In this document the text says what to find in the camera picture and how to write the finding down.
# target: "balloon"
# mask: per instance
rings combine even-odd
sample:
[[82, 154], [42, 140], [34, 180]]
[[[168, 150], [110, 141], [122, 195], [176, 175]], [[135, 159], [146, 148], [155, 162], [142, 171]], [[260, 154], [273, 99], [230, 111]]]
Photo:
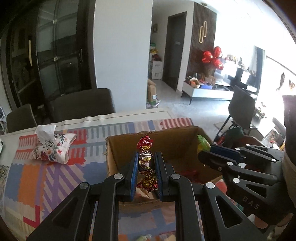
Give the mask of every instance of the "balloon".
[[223, 64], [221, 63], [221, 61], [220, 61], [218, 58], [214, 58], [214, 59], [212, 60], [212, 63], [213, 63], [213, 65], [214, 65], [217, 69], [219, 69], [219, 70], [223, 70], [224, 66], [223, 66]]
[[205, 51], [203, 55], [204, 55], [204, 58], [202, 59], [203, 63], [209, 63], [214, 58], [210, 51]]
[[222, 51], [221, 51], [221, 48], [219, 46], [215, 47], [214, 48], [214, 54], [213, 54], [214, 58], [218, 58], [220, 56], [221, 52]]

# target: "gold wall decoration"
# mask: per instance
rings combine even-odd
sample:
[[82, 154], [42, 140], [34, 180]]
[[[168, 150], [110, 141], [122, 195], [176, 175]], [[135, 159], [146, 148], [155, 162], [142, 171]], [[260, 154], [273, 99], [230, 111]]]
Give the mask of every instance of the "gold wall decoration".
[[207, 36], [207, 21], [204, 21], [203, 26], [200, 27], [199, 43], [203, 43], [203, 39]]

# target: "flower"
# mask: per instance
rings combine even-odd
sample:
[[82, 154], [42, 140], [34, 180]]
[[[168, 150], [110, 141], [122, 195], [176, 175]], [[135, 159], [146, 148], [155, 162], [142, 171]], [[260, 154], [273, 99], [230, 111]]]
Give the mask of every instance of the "flower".
[[41, 159], [44, 161], [48, 161], [48, 156], [46, 155], [46, 153], [44, 151], [41, 152]]

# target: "dining table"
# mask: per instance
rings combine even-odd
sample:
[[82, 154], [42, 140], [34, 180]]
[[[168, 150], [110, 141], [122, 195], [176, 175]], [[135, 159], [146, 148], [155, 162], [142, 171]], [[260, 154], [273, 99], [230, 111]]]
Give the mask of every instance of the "dining table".
[[[26, 238], [81, 182], [91, 185], [107, 177], [106, 137], [192, 126], [190, 118], [175, 118], [168, 109], [119, 112], [56, 125], [57, 133], [75, 133], [66, 165], [32, 159], [36, 128], [0, 136], [0, 215], [18, 240]], [[175, 231], [175, 205], [149, 212], [119, 213], [119, 241], [151, 234], [151, 241], [164, 240]]]

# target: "tablecloth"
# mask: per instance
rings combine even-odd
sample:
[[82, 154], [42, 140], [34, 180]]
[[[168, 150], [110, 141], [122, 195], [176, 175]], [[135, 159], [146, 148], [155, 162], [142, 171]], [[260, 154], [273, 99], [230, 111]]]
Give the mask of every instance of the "tablecloth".
[[[0, 214], [12, 233], [19, 240], [25, 240], [80, 182], [92, 185], [104, 181], [107, 176], [104, 156], [107, 136], [191, 125], [190, 118], [177, 118], [63, 130], [63, 133], [77, 134], [69, 150], [67, 165], [32, 160], [31, 152], [37, 136], [20, 137], [9, 172], [9, 167], [3, 167], [0, 200], [4, 204], [2, 207], [0, 203]], [[148, 213], [120, 213], [119, 240], [135, 240], [145, 234], [160, 240], [162, 234], [174, 232], [174, 208], [172, 205]]]

